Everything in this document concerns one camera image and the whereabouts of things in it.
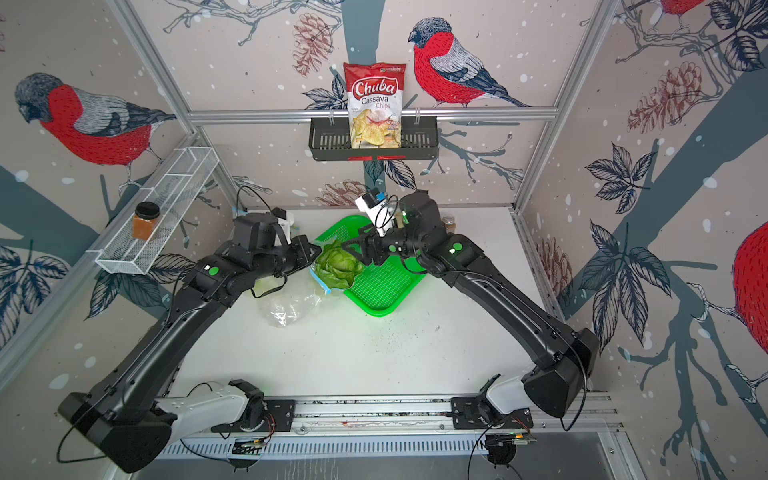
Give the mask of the chinese cabbage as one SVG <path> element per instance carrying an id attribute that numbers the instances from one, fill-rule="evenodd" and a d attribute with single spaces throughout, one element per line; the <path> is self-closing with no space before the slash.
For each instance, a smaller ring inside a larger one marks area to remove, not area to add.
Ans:
<path id="1" fill-rule="evenodd" d="M 340 240 L 326 244 L 314 264 L 315 274 L 329 289 L 351 288 L 363 270 L 363 263 L 347 252 Z"/>

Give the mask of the clear zipper bag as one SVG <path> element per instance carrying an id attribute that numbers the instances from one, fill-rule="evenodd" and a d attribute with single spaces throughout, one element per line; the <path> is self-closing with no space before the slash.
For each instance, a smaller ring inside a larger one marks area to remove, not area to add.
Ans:
<path id="1" fill-rule="evenodd" d="M 284 287 L 258 302 L 259 313 L 272 326 L 287 327 L 313 313 L 326 300 L 341 295 L 327 294 L 320 287 L 311 274 L 314 264 L 290 276 Z"/>

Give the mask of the green plastic basket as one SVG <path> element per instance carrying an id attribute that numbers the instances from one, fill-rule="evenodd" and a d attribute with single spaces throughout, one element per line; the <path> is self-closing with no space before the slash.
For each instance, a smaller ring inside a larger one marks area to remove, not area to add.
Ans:
<path id="1" fill-rule="evenodd" d="M 313 243 L 325 247 L 334 241 L 347 241 L 358 236 L 359 230 L 372 222 L 362 215 L 350 215 L 337 221 L 313 240 Z M 424 269 L 415 259 L 408 259 L 403 266 L 397 256 L 389 257 L 381 266 L 366 266 L 355 279 L 352 287 L 346 290 L 332 289 L 316 273 L 316 264 L 311 274 L 320 287 L 327 293 L 343 293 L 365 313 L 383 317 L 393 313 L 411 291 L 425 278 L 417 275 Z"/>

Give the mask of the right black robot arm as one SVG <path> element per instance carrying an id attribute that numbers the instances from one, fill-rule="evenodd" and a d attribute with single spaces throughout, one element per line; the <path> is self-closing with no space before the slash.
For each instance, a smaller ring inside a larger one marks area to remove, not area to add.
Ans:
<path id="1" fill-rule="evenodd" d="M 357 208 L 371 223 L 345 243 L 365 265 L 382 265 L 392 256 L 413 258 L 422 273 L 444 281 L 489 313 L 528 354 L 530 372 L 489 379 L 474 398 L 474 414 L 495 425 L 516 410 L 535 406 L 562 419 L 576 398 L 585 398 L 597 349 L 588 328 L 574 330 L 534 303 L 507 280 L 471 239 L 449 232 L 437 203 L 425 190 L 399 200 L 378 189 L 358 197 Z"/>

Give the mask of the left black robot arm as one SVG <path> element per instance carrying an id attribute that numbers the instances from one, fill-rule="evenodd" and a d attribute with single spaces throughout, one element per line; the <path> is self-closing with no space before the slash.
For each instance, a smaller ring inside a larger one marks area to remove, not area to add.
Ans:
<path id="1" fill-rule="evenodd" d="M 69 394 L 59 415 L 126 473 L 149 465 L 167 445 L 212 427 L 274 432 L 263 392 L 237 379 L 196 397 L 160 396 L 203 333 L 261 279 L 286 280 L 310 267 L 320 246 L 293 238 L 275 211 L 234 221 L 230 241 L 182 277 L 166 317 L 89 392 Z"/>

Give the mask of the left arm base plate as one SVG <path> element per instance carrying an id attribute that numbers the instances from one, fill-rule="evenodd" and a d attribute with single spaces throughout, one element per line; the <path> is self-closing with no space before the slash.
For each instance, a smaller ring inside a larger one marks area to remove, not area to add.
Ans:
<path id="1" fill-rule="evenodd" d="M 267 399 L 250 402 L 237 420 L 215 425 L 211 431 L 220 434 L 289 432 L 295 407 L 295 400 Z"/>

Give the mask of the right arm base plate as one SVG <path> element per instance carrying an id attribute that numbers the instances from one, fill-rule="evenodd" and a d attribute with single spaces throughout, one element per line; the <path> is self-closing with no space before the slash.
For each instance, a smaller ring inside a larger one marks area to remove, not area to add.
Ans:
<path id="1" fill-rule="evenodd" d="M 480 430 L 492 427 L 528 431 L 533 427 L 529 409 L 523 408 L 504 414 L 480 396 L 452 397 L 450 408 L 449 416 L 455 430 Z"/>

